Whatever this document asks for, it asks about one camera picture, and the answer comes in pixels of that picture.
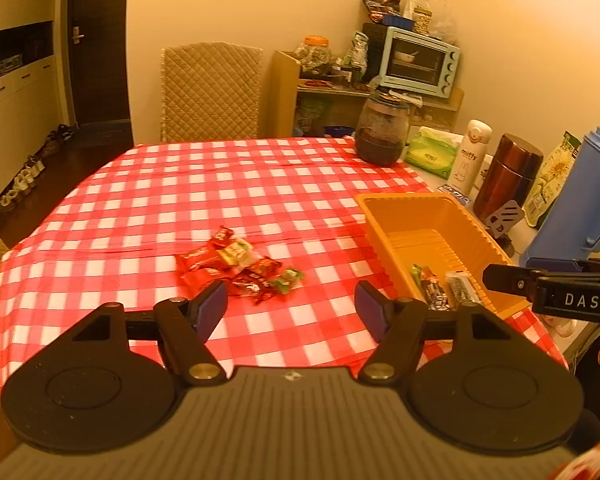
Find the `green long snack packet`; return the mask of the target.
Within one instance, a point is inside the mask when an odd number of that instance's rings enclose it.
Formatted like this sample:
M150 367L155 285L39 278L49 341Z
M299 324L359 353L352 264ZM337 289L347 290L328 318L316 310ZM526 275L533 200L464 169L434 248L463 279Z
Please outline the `green long snack packet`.
M411 274L430 310L444 312L452 309L448 295L429 266L413 264Z

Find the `large red snack packet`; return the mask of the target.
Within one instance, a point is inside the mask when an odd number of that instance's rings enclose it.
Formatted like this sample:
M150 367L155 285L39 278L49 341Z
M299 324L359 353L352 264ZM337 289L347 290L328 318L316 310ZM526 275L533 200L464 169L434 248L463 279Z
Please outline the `large red snack packet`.
M201 246L174 256L176 275L191 297L216 280L228 281L230 268L212 247Z

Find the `yellow green candy packet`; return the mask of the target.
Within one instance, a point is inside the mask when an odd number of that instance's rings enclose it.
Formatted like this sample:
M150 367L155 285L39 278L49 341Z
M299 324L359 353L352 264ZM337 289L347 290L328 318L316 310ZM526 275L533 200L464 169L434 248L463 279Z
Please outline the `yellow green candy packet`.
M222 261L221 269L230 273L238 273L256 260L252 245L242 238L236 238L227 246L220 248L218 255Z

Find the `small red candy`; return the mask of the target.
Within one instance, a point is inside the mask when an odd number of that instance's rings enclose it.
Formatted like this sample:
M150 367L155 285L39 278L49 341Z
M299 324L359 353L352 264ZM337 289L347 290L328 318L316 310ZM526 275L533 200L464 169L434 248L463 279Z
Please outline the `small red candy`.
M209 238L208 244L214 248L224 248L232 242L235 232L227 226L219 229Z

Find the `green small candy packet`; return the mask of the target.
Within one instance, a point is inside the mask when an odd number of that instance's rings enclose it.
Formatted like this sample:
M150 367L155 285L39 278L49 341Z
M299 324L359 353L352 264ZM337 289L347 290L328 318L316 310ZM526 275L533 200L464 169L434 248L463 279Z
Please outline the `green small candy packet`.
M268 280L276 292L282 295L287 295L294 287L296 287L304 278L304 274L292 266L288 266L282 273L277 274L274 278Z

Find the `dark red foil candy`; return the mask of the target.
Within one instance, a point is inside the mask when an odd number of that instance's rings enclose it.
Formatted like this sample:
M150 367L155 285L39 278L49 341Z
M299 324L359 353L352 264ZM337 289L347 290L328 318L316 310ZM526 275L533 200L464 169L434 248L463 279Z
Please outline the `dark red foil candy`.
M230 296L250 298L254 304L270 299L274 295L272 286L262 278L238 276L228 285Z

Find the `orange plastic tray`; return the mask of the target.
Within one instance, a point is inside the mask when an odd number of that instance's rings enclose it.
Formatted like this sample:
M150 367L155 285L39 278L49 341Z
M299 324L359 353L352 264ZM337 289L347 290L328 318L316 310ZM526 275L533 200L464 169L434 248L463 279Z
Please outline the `orange plastic tray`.
M367 239L400 296L424 298L411 274L417 264L440 280L450 271L468 273L482 304L503 320L528 307L524 298L484 288L483 270L512 260L451 195L377 193L355 200L365 216Z

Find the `brown metal thermos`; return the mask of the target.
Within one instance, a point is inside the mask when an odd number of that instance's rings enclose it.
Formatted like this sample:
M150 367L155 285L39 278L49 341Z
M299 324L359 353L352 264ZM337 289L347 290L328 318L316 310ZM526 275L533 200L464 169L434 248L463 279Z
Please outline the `brown metal thermos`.
M524 206L542 161L542 152L530 142L504 133L474 201L476 217L486 222L510 200Z

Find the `blue white small box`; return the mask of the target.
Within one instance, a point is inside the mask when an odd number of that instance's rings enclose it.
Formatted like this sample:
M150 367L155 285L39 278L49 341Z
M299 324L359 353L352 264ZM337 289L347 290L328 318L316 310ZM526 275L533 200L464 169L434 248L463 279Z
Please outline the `blue white small box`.
M451 185L442 184L437 187L439 193L449 194L454 197L463 207L467 207L470 204L470 198L464 193L457 191Z

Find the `white miffy bottle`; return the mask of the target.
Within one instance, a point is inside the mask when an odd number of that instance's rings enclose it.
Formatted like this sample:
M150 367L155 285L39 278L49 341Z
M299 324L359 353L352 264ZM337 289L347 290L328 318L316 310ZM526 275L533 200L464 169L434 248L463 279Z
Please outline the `white miffy bottle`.
M478 119L471 119L458 147L448 185L465 196L470 194L490 143L492 128Z

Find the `shoes on floor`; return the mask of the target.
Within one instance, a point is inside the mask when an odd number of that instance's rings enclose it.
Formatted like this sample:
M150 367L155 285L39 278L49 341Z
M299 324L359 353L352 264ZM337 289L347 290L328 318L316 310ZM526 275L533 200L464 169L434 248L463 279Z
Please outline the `shoes on floor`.
M45 143L34 155L29 155L21 169L0 195L0 214L14 210L38 185L36 179L46 166L45 159L57 154L76 134L77 126L60 124L47 136Z

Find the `wooden shelf unit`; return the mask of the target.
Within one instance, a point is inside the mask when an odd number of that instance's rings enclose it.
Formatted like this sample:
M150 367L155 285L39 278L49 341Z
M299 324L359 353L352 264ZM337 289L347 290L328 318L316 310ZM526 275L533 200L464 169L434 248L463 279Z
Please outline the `wooden shelf unit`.
M411 110L411 132L421 126L455 129L465 92L454 87L447 99L424 96L422 106ZM366 92L334 84L310 88L300 77L300 62L291 53L276 51L268 66L268 93L263 99L262 134L284 138L294 128L307 126L322 136L327 126L354 127L367 99Z

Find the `white cabinet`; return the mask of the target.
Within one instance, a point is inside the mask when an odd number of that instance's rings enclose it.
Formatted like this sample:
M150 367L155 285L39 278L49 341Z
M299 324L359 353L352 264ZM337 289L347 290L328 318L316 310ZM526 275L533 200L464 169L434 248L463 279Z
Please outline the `white cabinet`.
M0 195L60 123L53 55L0 77Z

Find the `dark snack bag on oven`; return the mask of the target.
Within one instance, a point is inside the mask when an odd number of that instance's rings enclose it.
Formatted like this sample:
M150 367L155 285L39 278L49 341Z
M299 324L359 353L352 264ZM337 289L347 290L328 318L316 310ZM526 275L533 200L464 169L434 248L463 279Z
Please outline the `dark snack bag on oven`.
M385 16L400 16L401 0L362 0L370 20L373 23L381 24Z

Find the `dark wooden door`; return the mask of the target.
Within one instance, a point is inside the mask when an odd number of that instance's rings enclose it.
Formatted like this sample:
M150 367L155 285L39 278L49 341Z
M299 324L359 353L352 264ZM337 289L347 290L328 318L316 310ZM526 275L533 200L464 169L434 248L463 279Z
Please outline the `dark wooden door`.
M78 124L128 120L126 0L68 0L68 31Z

